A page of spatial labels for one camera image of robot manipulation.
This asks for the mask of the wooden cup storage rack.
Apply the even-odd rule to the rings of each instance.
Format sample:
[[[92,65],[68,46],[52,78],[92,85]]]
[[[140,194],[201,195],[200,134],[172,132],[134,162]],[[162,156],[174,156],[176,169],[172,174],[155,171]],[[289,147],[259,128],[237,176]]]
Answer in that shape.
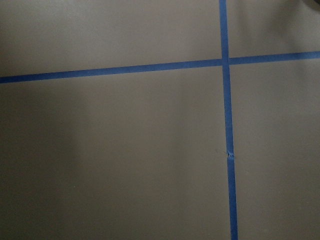
[[[303,0],[303,2],[313,11],[320,11],[320,1],[319,0]]]

